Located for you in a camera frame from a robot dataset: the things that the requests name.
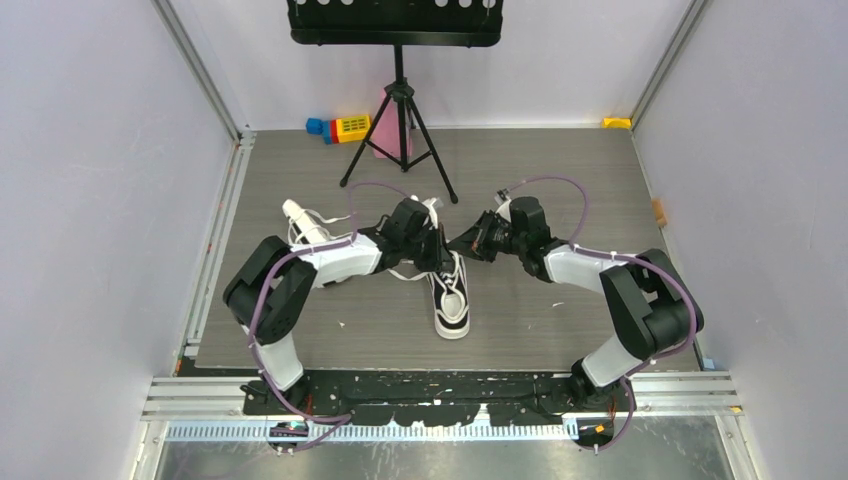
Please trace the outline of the black white sneaker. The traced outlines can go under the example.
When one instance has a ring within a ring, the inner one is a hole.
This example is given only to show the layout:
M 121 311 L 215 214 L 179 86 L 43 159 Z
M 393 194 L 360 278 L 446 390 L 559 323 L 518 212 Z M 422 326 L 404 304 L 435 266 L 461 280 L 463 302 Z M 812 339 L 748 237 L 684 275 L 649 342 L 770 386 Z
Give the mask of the black white sneaker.
M 401 281 L 425 279 L 430 287 L 436 333 L 446 340 L 458 340 L 470 330 L 470 304 L 467 290 L 466 266 L 463 257 L 450 251 L 453 267 L 448 271 L 421 272 L 413 276 L 389 269 Z

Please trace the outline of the white sole sneaker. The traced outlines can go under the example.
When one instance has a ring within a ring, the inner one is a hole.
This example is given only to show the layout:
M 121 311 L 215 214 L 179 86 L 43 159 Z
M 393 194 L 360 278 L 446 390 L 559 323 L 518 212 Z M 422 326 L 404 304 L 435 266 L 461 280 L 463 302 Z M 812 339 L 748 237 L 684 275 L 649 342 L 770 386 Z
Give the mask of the white sole sneaker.
M 312 245 L 348 238 L 351 232 L 333 235 L 327 225 L 344 222 L 350 216 L 324 217 L 316 210 L 303 208 L 292 199 L 285 200 L 281 210 L 288 222 L 287 242 L 289 244 Z

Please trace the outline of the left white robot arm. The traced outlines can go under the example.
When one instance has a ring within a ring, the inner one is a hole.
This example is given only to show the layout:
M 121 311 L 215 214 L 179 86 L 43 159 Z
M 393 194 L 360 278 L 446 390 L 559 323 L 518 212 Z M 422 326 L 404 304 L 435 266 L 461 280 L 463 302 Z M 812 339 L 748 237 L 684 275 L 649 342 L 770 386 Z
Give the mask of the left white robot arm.
M 441 205 L 438 198 L 407 197 L 376 225 L 348 237 L 290 245 L 269 236 L 248 257 L 222 299 L 245 330 L 261 376 L 272 383 L 268 400 L 280 412 L 298 412 L 307 398 L 293 330 L 311 291 L 402 263 L 424 273 L 453 267 L 436 214 Z

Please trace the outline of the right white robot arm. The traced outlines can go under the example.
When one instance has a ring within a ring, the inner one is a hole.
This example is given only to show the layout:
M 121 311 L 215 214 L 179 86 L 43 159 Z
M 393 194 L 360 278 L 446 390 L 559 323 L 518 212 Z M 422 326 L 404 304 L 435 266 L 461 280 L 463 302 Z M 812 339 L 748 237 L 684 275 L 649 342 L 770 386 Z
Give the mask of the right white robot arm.
M 574 403 L 596 410 L 611 386 L 653 360 L 689 347 L 703 314 L 665 252 L 603 252 L 552 235 L 539 201 L 504 201 L 448 244 L 467 258 L 492 262 L 516 256 L 524 270 L 546 283 L 572 285 L 604 296 L 614 334 L 575 362 L 568 379 Z

